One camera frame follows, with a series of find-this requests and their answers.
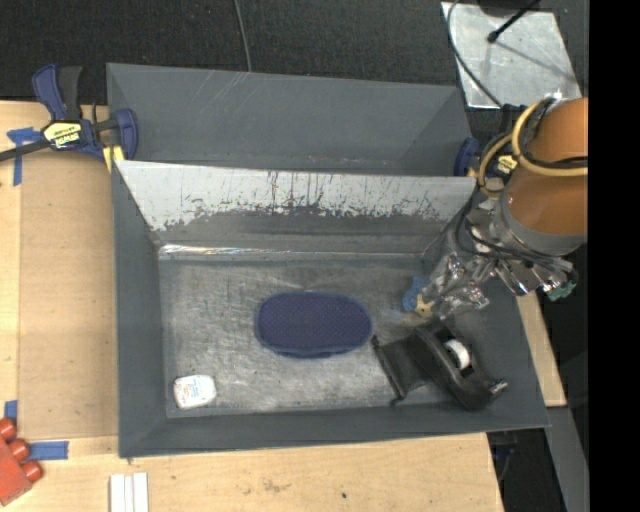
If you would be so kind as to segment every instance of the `tape roll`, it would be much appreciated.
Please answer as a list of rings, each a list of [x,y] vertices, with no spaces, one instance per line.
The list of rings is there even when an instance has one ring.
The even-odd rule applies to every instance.
[[[449,340],[444,346],[447,352],[451,354],[458,370],[464,370],[471,365],[471,354],[462,343],[458,340]]]

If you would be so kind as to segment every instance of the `black carpet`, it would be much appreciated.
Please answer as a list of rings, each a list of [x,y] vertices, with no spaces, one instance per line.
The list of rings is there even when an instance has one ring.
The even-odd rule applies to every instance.
[[[523,2],[482,0],[489,8]],[[435,0],[242,0],[253,71],[363,80],[459,85],[441,4]],[[589,95],[589,0],[543,0],[566,43],[583,95]],[[49,63],[84,67],[82,103],[106,104],[105,63],[246,70],[248,61],[232,0],[0,3],[0,97],[32,99],[31,75]],[[486,143],[499,130],[496,111],[468,111],[473,135]],[[581,282],[572,297],[541,297],[568,393],[575,358],[587,347],[586,247],[574,258]],[[588,456],[588,400],[574,412]],[[504,469],[504,442],[497,446]],[[515,434],[502,478],[507,512],[563,511],[542,431]]]

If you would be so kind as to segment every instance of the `white plastic piece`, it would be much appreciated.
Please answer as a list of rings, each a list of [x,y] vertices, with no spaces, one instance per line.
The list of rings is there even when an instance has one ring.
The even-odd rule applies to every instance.
[[[146,473],[133,474],[133,510],[149,512],[149,483]]]
[[[449,340],[445,342],[444,346],[447,347],[449,353],[455,358],[458,370],[464,370],[471,365],[471,354],[469,354],[467,347],[458,340]]]
[[[124,475],[111,475],[109,478],[109,510],[110,512],[126,512],[124,498]]]
[[[110,512],[149,512],[149,487],[146,473],[111,475]]]
[[[209,375],[179,377],[173,383],[173,396],[180,409],[202,407],[216,397],[216,384]]]
[[[476,228],[475,226],[473,226],[473,227],[471,228],[471,233],[473,233],[473,235],[474,235],[476,238],[480,238],[480,239],[482,239],[482,233],[480,233],[480,231],[478,230],[478,228]],[[491,252],[491,248],[490,248],[490,247],[487,247],[487,246],[486,246],[486,245],[484,245],[482,242],[476,242],[476,241],[474,240],[474,245],[476,246],[476,250],[477,250],[478,252]]]

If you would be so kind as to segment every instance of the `red object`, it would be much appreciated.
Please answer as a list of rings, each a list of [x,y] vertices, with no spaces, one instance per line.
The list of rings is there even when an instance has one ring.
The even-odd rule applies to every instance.
[[[22,462],[29,456],[29,446],[22,439],[14,439],[16,426],[10,418],[0,420],[0,503],[8,505],[31,489],[42,476],[42,468],[35,460]]]

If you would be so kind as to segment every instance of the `blue oval object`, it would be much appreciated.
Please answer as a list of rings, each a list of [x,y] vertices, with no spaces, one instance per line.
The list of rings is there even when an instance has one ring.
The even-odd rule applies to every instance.
[[[293,357],[342,354],[366,343],[373,332],[371,317],[355,299],[311,291],[269,297],[256,324],[263,345]]]

